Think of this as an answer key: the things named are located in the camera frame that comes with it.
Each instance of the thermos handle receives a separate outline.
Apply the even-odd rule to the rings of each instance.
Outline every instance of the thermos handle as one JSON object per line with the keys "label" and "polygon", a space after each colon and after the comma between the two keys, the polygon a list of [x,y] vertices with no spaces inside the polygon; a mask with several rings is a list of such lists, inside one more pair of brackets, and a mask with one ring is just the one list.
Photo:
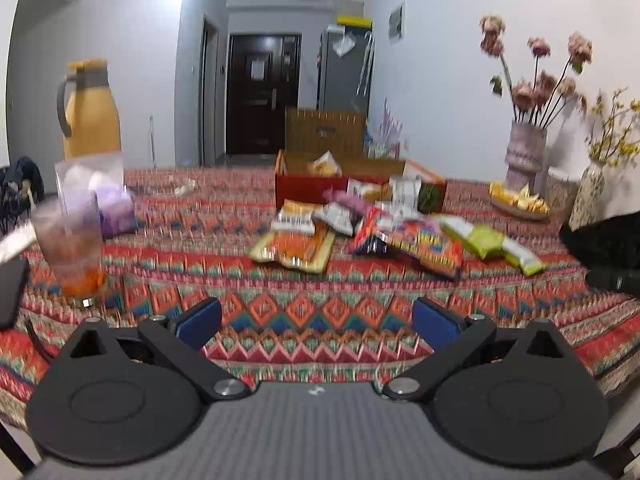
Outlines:
{"label": "thermos handle", "polygon": [[62,133],[68,139],[71,137],[71,125],[66,120],[65,112],[65,89],[66,84],[78,80],[75,75],[68,75],[65,80],[58,86],[58,122]]}

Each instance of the refrigerator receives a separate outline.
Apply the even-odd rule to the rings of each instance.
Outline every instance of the refrigerator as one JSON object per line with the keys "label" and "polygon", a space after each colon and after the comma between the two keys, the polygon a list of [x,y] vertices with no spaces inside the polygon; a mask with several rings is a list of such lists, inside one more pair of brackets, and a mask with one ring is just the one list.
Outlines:
{"label": "refrigerator", "polygon": [[369,112],[369,87],[365,91],[366,72],[360,93],[356,94],[368,39],[365,37],[369,29],[346,27],[345,34],[355,38],[354,48],[344,56],[338,56],[333,46],[340,41],[344,34],[326,30],[322,34],[320,57],[318,65],[318,109],[319,110],[348,110],[363,114]]}

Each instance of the blue gripper pad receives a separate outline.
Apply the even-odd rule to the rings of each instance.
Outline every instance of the blue gripper pad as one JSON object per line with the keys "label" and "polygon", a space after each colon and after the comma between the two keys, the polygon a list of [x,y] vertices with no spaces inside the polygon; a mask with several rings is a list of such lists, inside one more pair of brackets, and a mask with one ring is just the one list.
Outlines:
{"label": "blue gripper pad", "polygon": [[412,328],[436,352],[457,338],[466,328],[465,320],[429,298],[416,300]]}
{"label": "blue gripper pad", "polygon": [[221,325],[222,305],[216,298],[207,298],[174,319],[169,330],[183,343],[200,350]]}

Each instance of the yellow thermos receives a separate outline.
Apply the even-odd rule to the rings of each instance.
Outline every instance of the yellow thermos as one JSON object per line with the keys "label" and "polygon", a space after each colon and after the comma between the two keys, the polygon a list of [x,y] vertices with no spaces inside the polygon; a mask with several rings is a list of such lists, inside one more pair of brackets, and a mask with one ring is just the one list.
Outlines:
{"label": "yellow thermos", "polygon": [[[89,59],[69,63],[68,75],[58,88],[58,120],[64,134],[65,158],[119,152],[120,117],[109,88],[107,62]],[[65,88],[76,83],[65,113]]]}

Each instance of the green snack package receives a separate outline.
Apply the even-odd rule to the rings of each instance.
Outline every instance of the green snack package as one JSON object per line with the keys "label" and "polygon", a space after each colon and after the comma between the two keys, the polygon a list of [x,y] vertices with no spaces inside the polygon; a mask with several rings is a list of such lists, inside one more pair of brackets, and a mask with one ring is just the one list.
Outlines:
{"label": "green snack package", "polygon": [[525,276],[531,276],[546,267],[534,253],[488,225],[473,225],[460,216],[440,215],[436,219],[444,232],[461,240],[465,249],[481,260],[503,255],[511,265],[519,267]]}

